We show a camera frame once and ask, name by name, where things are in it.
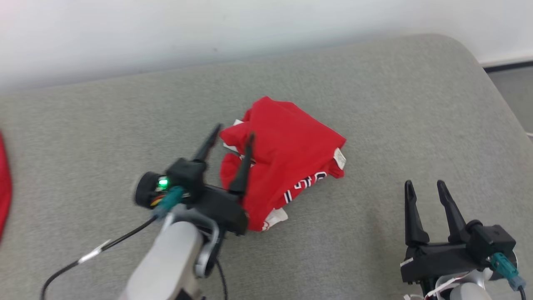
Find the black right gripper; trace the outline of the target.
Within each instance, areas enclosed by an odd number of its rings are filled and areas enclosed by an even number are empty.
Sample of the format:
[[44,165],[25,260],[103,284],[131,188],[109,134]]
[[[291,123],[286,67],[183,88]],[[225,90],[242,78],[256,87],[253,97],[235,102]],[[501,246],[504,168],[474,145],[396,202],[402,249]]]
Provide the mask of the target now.
[[491,266],[487,258],[475,258],[467,249],[465,243],[468,242],[469,235],[465,230],[466,222],[443,180],[437,181],[437,189],[446,212],[448,242],[451,244],[428,244],[430,238],[421,224],[413,183],[411,180],[405,182],[405,243],[408,247],[401,266],[404,283],[428,282],[444,275]]

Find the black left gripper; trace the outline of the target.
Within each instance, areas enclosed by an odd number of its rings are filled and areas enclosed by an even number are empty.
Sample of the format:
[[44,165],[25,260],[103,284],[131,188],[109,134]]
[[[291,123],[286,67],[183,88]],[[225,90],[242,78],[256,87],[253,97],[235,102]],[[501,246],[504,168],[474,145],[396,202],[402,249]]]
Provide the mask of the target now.
[[[223,125],[218,123],[204,140],[193,157],[193,161],[205,162],[217,142]],[[229,192],[223,188],[206,185],[202,192],[189,194],[189,207],[214,220],[221,228],[237,236],[245,235],[248,229],[248,216],[241,206],[238,195],[245,195],[251,168],[255,133],[252,132],[245,145],[245,154],[236,176],[229,186]]]

